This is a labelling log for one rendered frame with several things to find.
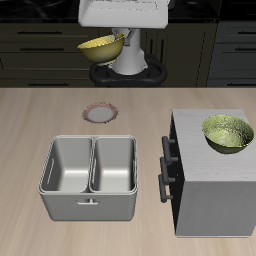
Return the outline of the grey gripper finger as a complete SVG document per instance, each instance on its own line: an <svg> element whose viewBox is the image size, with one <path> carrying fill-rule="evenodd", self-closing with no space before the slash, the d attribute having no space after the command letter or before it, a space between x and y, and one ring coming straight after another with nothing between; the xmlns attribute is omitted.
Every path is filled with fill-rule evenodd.
<svg viewBox="0 0 256 256"><path fill-rule="evenodd" d="M131 38L131 44L139 44L140 43L140 30L139 29L134 29L134 34L132 35Z"/></svg>
<svg viewBox="0 0 256 256"><path fill-rule="evenodd" d="M114 28L113 35L114 35L116 41L124 43L125 34L123 33L123 31L121 29Z"/></svg>

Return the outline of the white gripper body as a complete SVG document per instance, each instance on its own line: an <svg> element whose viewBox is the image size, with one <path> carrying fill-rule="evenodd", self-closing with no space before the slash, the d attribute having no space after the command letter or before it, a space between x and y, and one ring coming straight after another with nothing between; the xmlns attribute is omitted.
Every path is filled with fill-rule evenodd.
<svg viewBox="0 0 256 256"><path fill-rule="evenodd" d="M168 25L170 0L80 0L82 27L156 28Z"/></svg>

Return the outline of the yellow bowl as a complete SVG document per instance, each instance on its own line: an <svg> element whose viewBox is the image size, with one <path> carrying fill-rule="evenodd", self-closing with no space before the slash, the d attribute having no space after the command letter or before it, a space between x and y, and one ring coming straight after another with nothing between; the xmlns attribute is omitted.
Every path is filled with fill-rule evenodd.
<svg viewBox="0 0 256 256"><path fill-rule="evenodd" d="M116 61L123 43L116 41L114 35L108 35L84 42L78 49L88 61L102 66Z"/></svg>

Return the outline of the green bowl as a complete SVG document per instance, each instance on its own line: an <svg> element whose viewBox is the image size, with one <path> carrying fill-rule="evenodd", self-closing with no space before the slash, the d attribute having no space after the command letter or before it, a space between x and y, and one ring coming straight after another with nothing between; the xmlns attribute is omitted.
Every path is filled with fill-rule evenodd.
<svg viewBox="0 0 256 256"><path fill-rule="evenodd" d="M221 154L238 153L255 138L247 122L231 115L209 117L202 124L202 132L209 146Z"/></svg>

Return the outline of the dark kitchen cupboards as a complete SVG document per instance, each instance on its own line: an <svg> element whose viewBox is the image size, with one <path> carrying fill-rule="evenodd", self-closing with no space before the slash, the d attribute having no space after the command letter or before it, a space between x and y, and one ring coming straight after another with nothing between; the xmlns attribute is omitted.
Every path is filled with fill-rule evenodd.
<svg viewBox="0 0 256 256"><path fill-rule="evenodd" d="M215 23L176 21L143 29L141 48L167 68L164 87L204 87ZM0 23L0 87L91 87L81 43L111 33L77 23Z"/></svg>

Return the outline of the small pink fluted dish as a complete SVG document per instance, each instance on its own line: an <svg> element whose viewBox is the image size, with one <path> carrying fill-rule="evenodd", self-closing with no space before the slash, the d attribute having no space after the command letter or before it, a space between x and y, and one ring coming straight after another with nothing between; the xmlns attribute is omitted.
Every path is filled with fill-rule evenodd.
<svg viewBox="0 0 256 256"><path fill-rule="evenodd" d="M86 107L82 112L84 120L93 124L106 124L118 116L119 110L110 103L99 102Z"/></svg>

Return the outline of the black kitchen countertop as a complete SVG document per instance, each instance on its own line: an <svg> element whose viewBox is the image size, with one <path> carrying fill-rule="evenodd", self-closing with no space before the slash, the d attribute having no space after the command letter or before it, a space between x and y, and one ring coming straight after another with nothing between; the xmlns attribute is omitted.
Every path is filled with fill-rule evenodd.
<svg viewBox="0 0 256 256"><path fill-rule="evenodd" d="M0 23L77 23L80 0L0 0ZM256 0L175 0L169 22L256 21Z"/></svg>

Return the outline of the grey kitchen drawer unit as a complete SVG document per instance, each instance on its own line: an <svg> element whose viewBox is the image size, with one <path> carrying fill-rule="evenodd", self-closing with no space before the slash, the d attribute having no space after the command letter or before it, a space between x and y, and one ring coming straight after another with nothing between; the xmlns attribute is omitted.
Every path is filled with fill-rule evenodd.
<svg viewBox="0 0 256 256"><path fill-rule="evenodd" d="M256 21L218 24L207 86L256 88Z"/></svg>

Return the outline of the white two-bin basket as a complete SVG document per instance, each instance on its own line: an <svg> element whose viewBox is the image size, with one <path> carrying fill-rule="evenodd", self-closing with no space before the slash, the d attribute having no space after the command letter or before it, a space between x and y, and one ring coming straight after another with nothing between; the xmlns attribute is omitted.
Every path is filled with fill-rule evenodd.
<svg viewBox="0 0 256 256"><path fill-rule="evenodd" d="M137 143L130 135L52 139L38 191L54 221L129 221L138 191Z"/></svg>

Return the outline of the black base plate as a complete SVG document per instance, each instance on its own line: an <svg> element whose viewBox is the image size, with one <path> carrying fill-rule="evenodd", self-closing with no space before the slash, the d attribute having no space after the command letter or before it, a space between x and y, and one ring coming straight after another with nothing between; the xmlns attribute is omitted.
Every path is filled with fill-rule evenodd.
<svg viewBox="0 0 256 256"><path fill-rule="evenodd" d="M107 65L93 64L90 68L90 79L99 88L157 88L167 78L166 67L155 55L146 54L147 69L135 75L121 75Z"/></svg>

